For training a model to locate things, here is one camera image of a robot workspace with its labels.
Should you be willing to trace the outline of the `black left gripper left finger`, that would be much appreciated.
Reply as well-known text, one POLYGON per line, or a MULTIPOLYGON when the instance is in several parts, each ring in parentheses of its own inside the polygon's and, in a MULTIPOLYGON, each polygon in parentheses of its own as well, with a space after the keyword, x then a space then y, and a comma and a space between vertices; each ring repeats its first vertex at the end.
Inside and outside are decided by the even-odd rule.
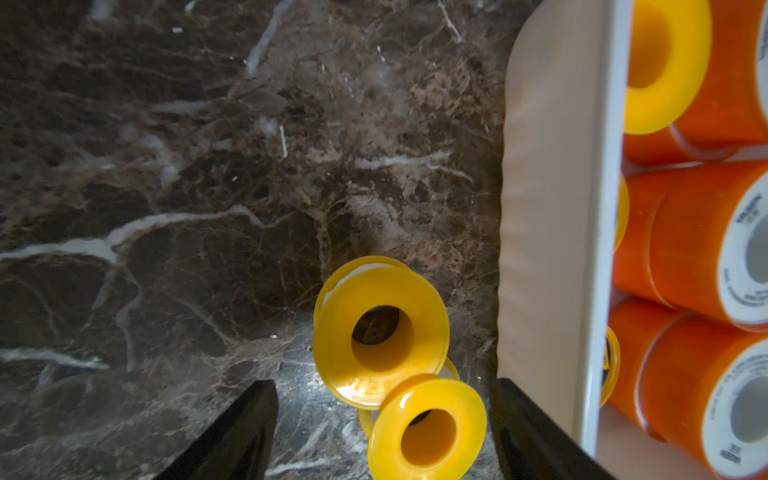
POLYGON ((269 464, 279 401, 275 383, 251 384, 159 479, 262 479, 269 464))

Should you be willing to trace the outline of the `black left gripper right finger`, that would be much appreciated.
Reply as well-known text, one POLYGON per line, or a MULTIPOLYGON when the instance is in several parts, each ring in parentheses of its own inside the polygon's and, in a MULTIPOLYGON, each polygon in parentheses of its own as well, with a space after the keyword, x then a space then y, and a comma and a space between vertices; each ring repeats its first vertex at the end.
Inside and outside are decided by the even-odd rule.
POLYGON ((612 477, 507 378, 491 383, 489 420, 506 479, 612 477))

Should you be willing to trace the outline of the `yellow tape roll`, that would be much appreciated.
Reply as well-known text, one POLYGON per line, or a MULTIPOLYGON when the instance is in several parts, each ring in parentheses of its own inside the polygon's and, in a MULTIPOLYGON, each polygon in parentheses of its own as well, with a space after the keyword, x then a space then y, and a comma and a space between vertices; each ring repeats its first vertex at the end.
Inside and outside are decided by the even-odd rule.
POLYGON ((364 256, 339 267, 323 285, 313 315, 313 355, 321 379, 340 401, 378 410, 404 381, 436 374, 450 344, 450 321, 435 287, 404 263, 364 256), (356 341, 361 318, 395 308, 393 333, 370 345, 356 341))
POLYGON ((624 132, 647 135, 678 120, 706 77, 713 20, 706 0, 633 5, 624 132))
POLYGON ((360 410, 374 479, 460 479, 480 454, 487 410, 447 359, 437 374, 398 385, 376 411, 360 410))

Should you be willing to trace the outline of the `yellow black tape spool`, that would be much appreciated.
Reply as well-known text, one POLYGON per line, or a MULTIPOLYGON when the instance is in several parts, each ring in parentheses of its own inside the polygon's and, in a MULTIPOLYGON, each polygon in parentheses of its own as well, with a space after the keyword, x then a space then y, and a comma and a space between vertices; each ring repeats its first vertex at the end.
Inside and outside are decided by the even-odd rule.
POLYGON ((622 173, 619 173, 619 191, 618 191, 618 202, 617 202, 614 251, 617 251, 620 248, 620 245, 626 234, 626 230, 629 223, 629 204, 630 204, 629 192, 628 192, 626 178, 622 173))
POLYGON ((621 349, 618 338, 610 326, 606 327, 603 349, 603 367, 600 407, 610 399, 616 387, 621 366, 621 349))

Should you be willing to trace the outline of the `orange white tape roll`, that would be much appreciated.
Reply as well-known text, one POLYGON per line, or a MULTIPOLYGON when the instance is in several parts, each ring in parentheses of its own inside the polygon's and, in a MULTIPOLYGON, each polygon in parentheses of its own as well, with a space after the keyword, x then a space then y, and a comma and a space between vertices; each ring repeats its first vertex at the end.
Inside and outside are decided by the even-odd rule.
POLYGON ((613 261, 614 287, 668 307, 671 304, 659 293, 653 279, 650 244, 656 214, 678 182, 678 175, 672 171, 643 173, 627 180, 628 226, 613 261))
POLYGON ((738 145, 719 148, 696 146, 683 136, 674 123, 654 133, 625 134, 623 137, 623 155, 633 164, 646 167, 722 161, 739 150, 738 145))
POLYGON ((640 403, 655 433, 720 478, 766 478, 766 334, 675 322, 646 362, 640 403))
POLYGON ((641 379, 645 363, 661 335, 687 315, 687 311, 640 297, 628 298, 610 312, 608 326, 617 337, 621 362, 608 404, 660 442, 662 437, 650 427, 640 404, 641 379))
POLYGON ((701 149, 767 142, 767 3, 712 1, 713 41, 704 82, 675 123, 701 149))
POLYGON ((669 303, 767 329, 767 163, 674 169, 650 246, 656 288, 669 303))

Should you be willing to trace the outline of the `white plastic storage box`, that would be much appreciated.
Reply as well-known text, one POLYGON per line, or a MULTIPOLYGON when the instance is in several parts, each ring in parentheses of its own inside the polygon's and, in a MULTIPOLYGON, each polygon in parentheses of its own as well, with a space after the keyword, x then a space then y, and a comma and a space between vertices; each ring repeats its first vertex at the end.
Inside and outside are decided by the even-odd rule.
POLYGON ((640 297, 613 286, 619 173, 766 161, 765 144, 714 162, 639 166, 623 155, 636 1, 545 1, 506 71, 498 373, 615 475, 714 474, 600 407, 611 310, 640 297))

